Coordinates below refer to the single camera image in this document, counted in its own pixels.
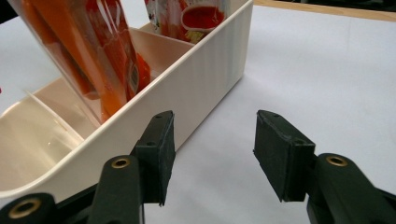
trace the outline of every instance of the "white container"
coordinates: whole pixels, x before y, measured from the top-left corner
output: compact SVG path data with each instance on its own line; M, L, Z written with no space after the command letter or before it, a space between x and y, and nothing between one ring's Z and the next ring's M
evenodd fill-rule
M7 171L0 171L0 198L48 192L59 202L97 183L104 163L129 154L150 119L166 110L175 113L179 148L244 74L253 1L231 2L229 18L196 45L155 35L149 25L131 29L136 51L160 75L99 127L85 116L84 105L62 80L12 106L2 122L10 122L13 113L24 117L27 106L41 113L40 124L48 124L37 127L58 132L14 133L18 139L40 139L35 149L14 148L17 151L8 153L6 160L0 155L0 170ZM68 97L57 102L55 93ZM20 122L21 129L25 122Z

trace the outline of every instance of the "brass screw insert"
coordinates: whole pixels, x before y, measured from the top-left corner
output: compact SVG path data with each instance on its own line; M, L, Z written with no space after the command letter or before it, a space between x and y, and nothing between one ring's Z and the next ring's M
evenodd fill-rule
M119 158L111 162L111 166L115 169L122 169L131 164L128 158Z
M41 201L37 198L26 199L15 205L11 211L9 211L8 216L10 218L21 218L27 217L37 210L41 205Z
M347 166L347 161L344 158L337 157L337 156L328 156L326 161L335 166Z

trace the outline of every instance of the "wooden table edge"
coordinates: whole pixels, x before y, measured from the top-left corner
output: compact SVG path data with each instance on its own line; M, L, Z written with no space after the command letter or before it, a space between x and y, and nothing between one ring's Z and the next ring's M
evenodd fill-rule
M254 5L265 7L279 7L301 11L342 15L348 17L364 18L378 21L396 21L395 12L373 11L346 7L326 7L302 3L281 2L274 0L254 0Z

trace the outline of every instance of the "orange package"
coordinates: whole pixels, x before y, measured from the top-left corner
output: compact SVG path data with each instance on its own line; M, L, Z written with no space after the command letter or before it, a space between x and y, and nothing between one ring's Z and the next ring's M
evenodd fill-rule
M149 65L137 62L120 0L14 1L75 90L99 99L101 121L149 84Z

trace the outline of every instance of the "plastic wrapping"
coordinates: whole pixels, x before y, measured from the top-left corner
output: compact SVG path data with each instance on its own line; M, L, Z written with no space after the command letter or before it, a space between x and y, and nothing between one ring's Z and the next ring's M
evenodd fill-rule
M226 0L145 0L157 34L198 43L229 13Z
M100 122L149 83L120 0L9 2Z

